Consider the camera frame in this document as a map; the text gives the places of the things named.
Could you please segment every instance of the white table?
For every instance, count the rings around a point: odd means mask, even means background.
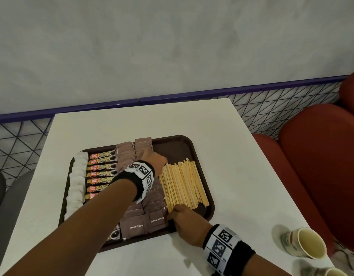
[[[280,249],[283,228],[308,226],[229,99],[159,104],[55,116],[0,275],[58,226],[69,162],[80,150],[172,135],[189,137],[209,185],[211,223],[234,230],[256,252],[293,275],[304,262]],[[328,257],[306,260],[332,266]],[[87,275],[211,275],[202,250],[176,233],[103,253]]]

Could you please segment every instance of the brown plastic tray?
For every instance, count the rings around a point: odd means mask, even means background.
[[[186,158],[188,158],[190,161],[195,161],[198,173],[200,175],[201,182],[203,184],[205,193],[207,194],[207,199],[208,199],[210,205],[208,207],[205,207],[205,206],[203,206],[203,204],[199,203],[198,208],[195,209],[194,211],[209,221],[213,217],[213,214],[214,214],[214,201],[213,201],[212,196],[210,194],[209,187],[207,185],[207,181],[206,181],[204,174],[202,172],[201,165],[200,165],[199,159],[196,155],[192,141],[188,137],[185,137],[183,135],[175,135],[175,136],[167,136],[164,138],[152,139],[152,144],[153,144],[154,151],[167,157],[168,162],[170,164],[183,162],[183,160],[185,160]],[[83,151],[88,152],[89,154],[94,154],[94,153],[101,153],[101,152],[110,151],[114,148],[115,148],[115,145],[110,145],[110,146],[85,149]],[[75,160],[73,158],[70,162],[68,174],[70,174],[72,172],[72,166],[73,166],[74,161]],[[66,183],[66,187],[65,187],[64,196],[63,196],[63,204],[62,204],[59,225],[64,222],[64,214],[66,213],[66,206],[67,206],[66,197],[68,194],[68,189],[69,189],[69,176],[67,177],[67,183]],[[173,221],[170,221],[168,227],[158,230],[156,232],[152,232],[152,233],[142,235],[142,236],[135,236],[135,237],[127,239],[127,240],[122,240],[122,239],[109,240],[102,246],[100,252],[114,249],[114,248],[121,247],[121,246],[128,245],[128,244],[132,244],[132,243],[146,240],[149,238],[162,236],[164,234],[168,234],[168,233],[175,232],[175,231],[176,231],[175,225],[174,225]]]

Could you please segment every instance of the red chair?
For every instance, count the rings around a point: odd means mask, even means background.
[[[354,116],[332,104],[289,120],[279,143],[331,233],[354,251]]]
[[[328,255],[332,255],[335,252],[334,237],[279,144],[274,139],[265,135],[253,134],[253,137],[309,226],[325,241]]]
[[[339,96],[344,106],[354,115],[354,73],[342,82]]]

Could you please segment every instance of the white wall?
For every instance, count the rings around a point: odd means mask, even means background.
[[[0,0],[0,114],[354,71],[354,0]]]

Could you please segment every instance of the paper cup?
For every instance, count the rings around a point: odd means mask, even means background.
[[[314,230],[301,227],[281,236],[285,250],[293,256],[318,260],[327,255],[324,240]]]
[[[306,267],[301,270],[301,276],[347,276],[347,274],[335,267]]]

